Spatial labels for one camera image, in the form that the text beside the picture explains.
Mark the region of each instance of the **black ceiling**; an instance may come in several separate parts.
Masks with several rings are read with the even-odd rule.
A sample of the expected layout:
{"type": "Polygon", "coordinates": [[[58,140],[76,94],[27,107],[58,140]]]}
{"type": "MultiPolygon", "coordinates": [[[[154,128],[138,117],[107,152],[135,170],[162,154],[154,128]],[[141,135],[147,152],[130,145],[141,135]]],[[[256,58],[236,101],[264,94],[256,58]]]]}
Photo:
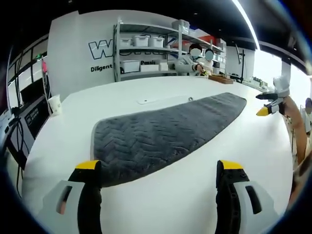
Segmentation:
{"type": "MultiPolygon", "coordinates": [[[[259,41],[283,48],[304,60],[299,50],[288,48],[290,26],[275,15],[263,0],[239,0],[246,11],[259,41]]],[[[14,42],[14,54],[49,32],[51,21],[78,10],[80,14],[99,10],[138,10],[153,12],[175,19],[187,20],[191,25],[231,43],[234,37],[252,39],[242,15],[231,0],[157,0],[157,1],[103,1],[103,0],[29,0],[8,2],[1,8],[1,34],[6,35],[2,46],[14,42]]],[[[254,48],[253,43],[238,42],[241,47],[254,48]]],[[[1,58],[7,53],[1,49],[1,58]]]]}

